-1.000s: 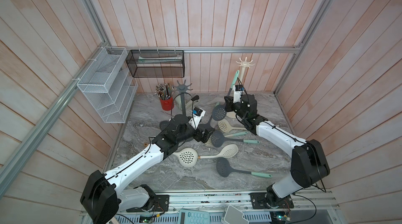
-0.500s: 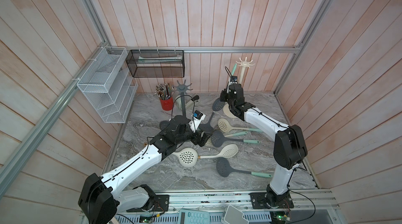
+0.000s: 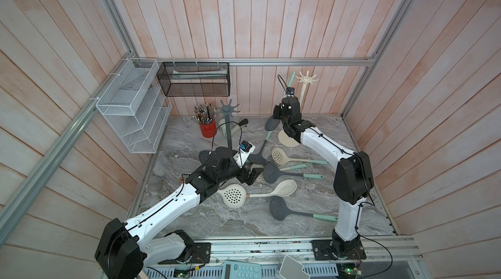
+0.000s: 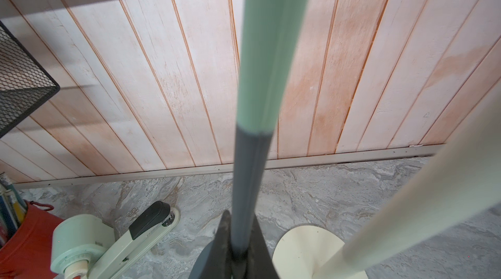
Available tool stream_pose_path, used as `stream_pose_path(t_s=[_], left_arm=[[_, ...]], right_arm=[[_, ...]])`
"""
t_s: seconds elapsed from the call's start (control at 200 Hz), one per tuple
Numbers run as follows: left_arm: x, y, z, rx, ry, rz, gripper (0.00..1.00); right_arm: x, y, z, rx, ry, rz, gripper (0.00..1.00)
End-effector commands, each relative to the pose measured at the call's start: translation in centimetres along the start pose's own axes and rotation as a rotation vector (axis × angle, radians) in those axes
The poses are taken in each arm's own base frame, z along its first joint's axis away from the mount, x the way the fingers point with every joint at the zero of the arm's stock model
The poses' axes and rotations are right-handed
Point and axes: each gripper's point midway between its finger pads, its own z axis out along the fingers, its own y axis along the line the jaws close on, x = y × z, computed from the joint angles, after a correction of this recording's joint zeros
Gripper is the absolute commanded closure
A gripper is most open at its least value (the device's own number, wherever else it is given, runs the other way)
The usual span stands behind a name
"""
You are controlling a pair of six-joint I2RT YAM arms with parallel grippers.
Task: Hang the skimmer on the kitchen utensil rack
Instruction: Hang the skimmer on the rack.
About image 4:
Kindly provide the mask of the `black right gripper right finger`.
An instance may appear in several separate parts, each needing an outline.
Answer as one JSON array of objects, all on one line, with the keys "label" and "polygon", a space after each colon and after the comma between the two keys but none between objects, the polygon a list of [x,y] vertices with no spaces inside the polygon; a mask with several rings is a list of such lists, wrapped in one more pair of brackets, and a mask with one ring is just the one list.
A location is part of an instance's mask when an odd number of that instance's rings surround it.
[{"label": "black right gripper right finger", "polygon": [[279,279],[268,252],[257,216],[254,217],[247,251],[246,273],[247,279]]}]

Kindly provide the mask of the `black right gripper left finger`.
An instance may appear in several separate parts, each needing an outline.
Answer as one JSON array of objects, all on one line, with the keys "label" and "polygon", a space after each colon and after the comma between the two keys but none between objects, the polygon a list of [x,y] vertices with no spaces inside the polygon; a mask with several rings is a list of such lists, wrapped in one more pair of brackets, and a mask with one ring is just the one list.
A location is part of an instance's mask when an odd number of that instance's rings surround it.
[{"label": "black right gripper left finger", "polygon": [[226,210],[198,278],[232,278],[231,214]]}]

